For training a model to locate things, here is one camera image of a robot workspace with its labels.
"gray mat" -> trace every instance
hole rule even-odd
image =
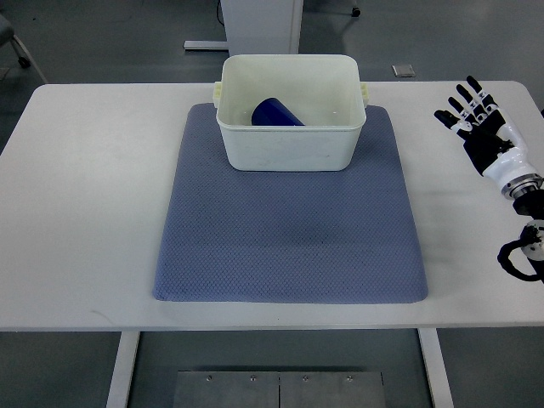
[[[341,172],[240,172],[212,104],[187,118],[157,263],[168,301],[412,303],[428,293],[387,112]]]

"small square object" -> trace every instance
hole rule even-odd
[[[8,75],[9,68],[0,68],[0,81],[2,81],[6,75]]]
[[[391,65],[391,67],[396,77],[412,78],[416,76],[411,64]]]

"metal plate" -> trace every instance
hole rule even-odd
[[[416,76],[416,72],[411,64],[391,65],[396,77],[411,78]]]
[[[277,372],[179,371],[174,408],[278,408]]]
[[[180,371],[174,408],[385,408],[380,372]]]
[[[280,408],[385,408],[380,372],[283,372]]]

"chair leg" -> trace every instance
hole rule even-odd
[[[351,16],[352,17],[359,17],[360,16],[360,9],[357,5],[357,0],[353,1],[353,7],[351,8]]]
[[[42,78],[43,83],[49,83],[36,61],[32,58],[31,53],[28,51],[28,49],[26,49],[25,44],[23,44],[23,42],[17,36],[13,36],[11,39],[11,45],[14,48],[17,57],[19,57],[20,66],[23,68],[28,68],[30,65],[34,66],[37,74],[40,76],[40,78]]]

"plastic container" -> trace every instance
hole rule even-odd
[[[305,126],[252,126],[253,111],[268,98]],[[315,54],[230,57],[213,95],[230,164],[276,172],[344,169],[366,120],[364,99],[353,59]]]

